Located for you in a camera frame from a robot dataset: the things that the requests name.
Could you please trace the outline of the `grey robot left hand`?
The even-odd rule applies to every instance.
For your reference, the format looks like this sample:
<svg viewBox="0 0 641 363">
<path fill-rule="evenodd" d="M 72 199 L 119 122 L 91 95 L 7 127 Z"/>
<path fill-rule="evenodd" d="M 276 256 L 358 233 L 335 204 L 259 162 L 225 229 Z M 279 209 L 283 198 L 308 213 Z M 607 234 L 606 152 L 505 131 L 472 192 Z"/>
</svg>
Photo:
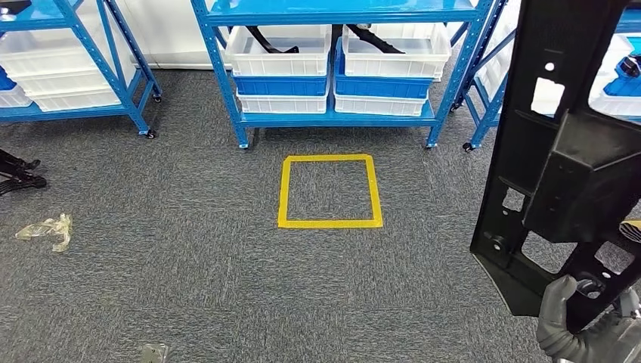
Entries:
<svg viewBox="0 0 641 363">
<path fill-rule="evenodd" d="M 166 363 L 169 347 L 164 343 L 146 343 L 141 347 L 140 363 Z"/>
</svg>

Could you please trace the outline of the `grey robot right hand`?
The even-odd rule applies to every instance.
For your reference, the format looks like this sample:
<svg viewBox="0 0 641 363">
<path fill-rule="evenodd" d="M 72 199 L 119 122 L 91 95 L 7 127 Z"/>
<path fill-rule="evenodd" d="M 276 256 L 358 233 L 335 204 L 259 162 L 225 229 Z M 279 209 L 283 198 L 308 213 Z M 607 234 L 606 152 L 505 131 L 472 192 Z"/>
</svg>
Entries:
<svg viewBox="0 0 641 363">
<path fill-rule="evenodd" d="M 639 362 L 640 298 L 628 288 L 615 307 L 578 333 L 568 329 L 568 300 L 577 292 L 571 275 L 549 283 L 537 319 L 539 347 L 554 362 Z"/>
</svg>

